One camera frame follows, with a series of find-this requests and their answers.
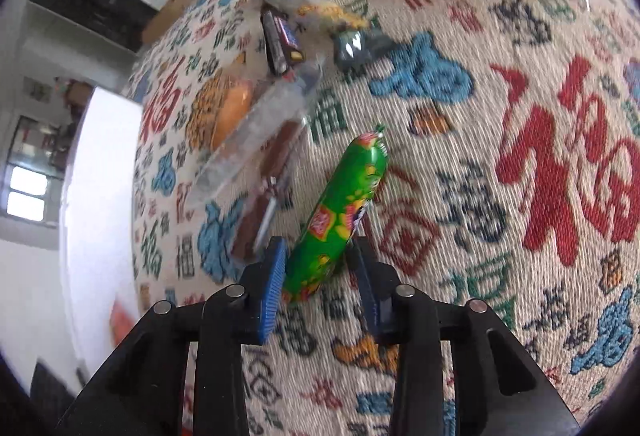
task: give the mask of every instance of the table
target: table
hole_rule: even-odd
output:
[[[381,260],[436,300],[484,299],[584,421],[629,363],[640,321],[636,8],[334,1],[406,55],[348,76],[328,67],[273,233],[294,242],[347,144],[383,122],[390,165],[363,223]],[[250,174],[219,201],[188,210],[184,199],[207,143],[208,82],[233,61],[266,72],[257,8],[197,0],[130,78],[129,92],[146,92],[133,225],[142,310],[204,300],[233,281],[229,240]],[[331,51],[329,39],[292,25],[309,56]],[[398,352],[373,343],[358,305],[340,275],[284,307],[263,348],[244,349],[253,434],[385,433]],[[193,362],[188,374],[187,425]],[[453,434],[449,353],[444,381]]]

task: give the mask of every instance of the window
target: window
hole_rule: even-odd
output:
[[[55,157],[59,130],[20,117],[6,160],[1,204],[11,216],[57,225],[63,168]]]

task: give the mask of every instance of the patterned fabric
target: patterned fabric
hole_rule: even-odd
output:
[[[381,260],[436,300],[487,301],[583,422],[625,371],[640,323],[631,0],[335,1],[400,45],[346,76],[329,63],[273,233],[293,243],[347,144],[385,123],[390,167],[363,222]],[[292,26],[310,57],[331,58],[328,38]],[[127,94],[146,92],[133,232],[143,310],[204,300],[236,277],[229,241],[252,168],[218,202],[184,200],[206,158],[212,79],[234,60],[263,77],[262,52],[256,2],[197,0],[130,78]],[[243,351],[252,434],[386,434],[398,350],[364,330],[348,274],[282,307],[267,345]],[[453,434],[448,353],[444,383]]]

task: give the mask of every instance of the metal screw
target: metal screw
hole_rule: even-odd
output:
[[[469,307],[476,313],[484,313],[487,310],[486,302],[480,299],[472,299]]]
[[[413,297],[415,294],[415,288],[410,284],[399,284],[396,286],[396,293],[400,297]]]
[[[226,294],[233,298],[242,297],[242,295],[244,295],[244,286],[241,284],[232,284],[226,288]]]
[[[169,301],[158,301],[154,304],[154,313],[158,315],[164,315],[165,313],[169,313],[172,308],[172,304]]]

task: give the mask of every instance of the green sausage wrapper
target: green sausage wrapper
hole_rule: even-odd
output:
[[[306,300],[333,273],[385,173],[382,130],[361,134],[344,151],[287,261],[286,300]]]

